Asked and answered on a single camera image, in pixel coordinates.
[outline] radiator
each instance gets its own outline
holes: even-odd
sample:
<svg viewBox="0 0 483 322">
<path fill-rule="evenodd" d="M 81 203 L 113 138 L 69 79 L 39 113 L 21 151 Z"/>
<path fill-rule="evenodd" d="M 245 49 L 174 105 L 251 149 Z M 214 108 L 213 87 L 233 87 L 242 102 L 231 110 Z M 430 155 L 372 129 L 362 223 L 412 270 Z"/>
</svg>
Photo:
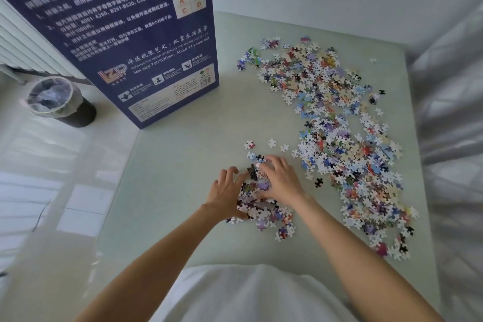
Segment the radiator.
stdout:
<svg viewBox="0 0 483 322">
<path fill-rule="evenodd" d="M 54 75 L 86 77 L 8 1 L 0 0 L 0 65 Z"/>
</svg>

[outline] black trash can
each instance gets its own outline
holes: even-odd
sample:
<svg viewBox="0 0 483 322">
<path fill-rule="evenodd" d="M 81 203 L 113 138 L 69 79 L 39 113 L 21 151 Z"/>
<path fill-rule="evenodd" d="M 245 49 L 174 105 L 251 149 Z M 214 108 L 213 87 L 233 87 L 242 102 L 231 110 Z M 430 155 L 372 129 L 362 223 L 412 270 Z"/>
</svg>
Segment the black trash can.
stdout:
<svg viewBox="0 0 483 322">
<path fill-rule="evenodd" d="M 35 84 L 27 105 L 37 116 L 52 117 L 73 127 L 85 127 L 96 118 L 96 108 L 82 96 L 79 87 L 62 77 L 49 77 Z"/>
</svg>

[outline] white shirt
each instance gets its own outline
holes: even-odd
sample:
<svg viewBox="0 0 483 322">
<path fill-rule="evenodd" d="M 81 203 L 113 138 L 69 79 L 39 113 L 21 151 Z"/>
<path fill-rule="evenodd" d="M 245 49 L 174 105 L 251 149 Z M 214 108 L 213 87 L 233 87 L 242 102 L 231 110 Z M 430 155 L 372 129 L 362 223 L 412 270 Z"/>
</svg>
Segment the white shirt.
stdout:
<svg viewBox="0 0 483 322">
<path fill-rule="evenodd" d="M 357 322 L 321 283 L 268 265 L 181 272 L 151 322 Z"/>
</svg>

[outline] light green table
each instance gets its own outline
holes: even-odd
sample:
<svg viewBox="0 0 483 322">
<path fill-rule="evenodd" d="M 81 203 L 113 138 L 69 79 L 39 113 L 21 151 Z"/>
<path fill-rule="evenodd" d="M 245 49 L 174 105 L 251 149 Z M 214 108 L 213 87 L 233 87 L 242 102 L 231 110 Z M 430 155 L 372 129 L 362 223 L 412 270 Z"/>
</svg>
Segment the light green table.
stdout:
<svg viewBox="0 0 483 322">
<path fill-rule="evenodd" d="M 390 137 L 404 149 L 404 157 L 395 164 L 406 184 L 402 200 L 421 215 L 414 222 L 415 236 L 408 241 L 412 258 L 389 262 L 438 308 L 438 279 L 402 47 L 227 13 L 215 13 L 215 26 L 220 87 L 140 132 L 99 239 L 104 256 L 130 261 L 180 224 L 205 200 L 221 168 L 249 166 L 246 140 L 256 143 L 257 153 L 280 155 L 281 144 L 296 148 L 304 120 L 293 105 L 285 104 L 281 92 L 270 92 L 268 85 L 258 81 L 257 70 L 248 67 L 239 72 L 236 61 L 250 46 L 259 46 L 263 37 L 280 36 L 281 43 L 295 44 L 309 35 L 323 49 L 335 47 L 342 66 L 358 68 L 364 83 L 386 90 L 377 106 L 385 113 Z M 263 51 L 266 57 L 273 52 Z M 370 63 L 370 57 L 377 58 L 377 63 Z M 272 137 L 278 144 L 273 149 L 268 146 Z M 305 189 L 341 220 L 341 201 L 329 181 L 316 189 L 313 181 L 305 180 L 299 161 L 289 155 L 288 161 L 303 178 Z M 254 222 L 221 223 L 197 248 L 188 266 L 271 264 L 314 276 L 346 298 L 301 219 L 294 216 L 294 224 L 294 237 L 277 242 L 274 228 L 260 233 Z M 357 234 L 366 239 L 362 232 Z"/>
</svg>

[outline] trash bag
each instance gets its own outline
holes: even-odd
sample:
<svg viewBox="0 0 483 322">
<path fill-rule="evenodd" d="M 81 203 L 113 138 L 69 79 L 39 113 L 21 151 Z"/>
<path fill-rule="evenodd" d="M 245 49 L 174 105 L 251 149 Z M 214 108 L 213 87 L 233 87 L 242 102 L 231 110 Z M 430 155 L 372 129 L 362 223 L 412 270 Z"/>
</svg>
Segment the trash bag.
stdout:
<svg viewBox="0 0 483 322">
<path fill-rule="evenodd" d="M 62 77 L 42 79 L 28 93 L 30 110 L 43 117 L 67 117 L 77 111 L 83 102 L 81 90 Z"/>
</svg>

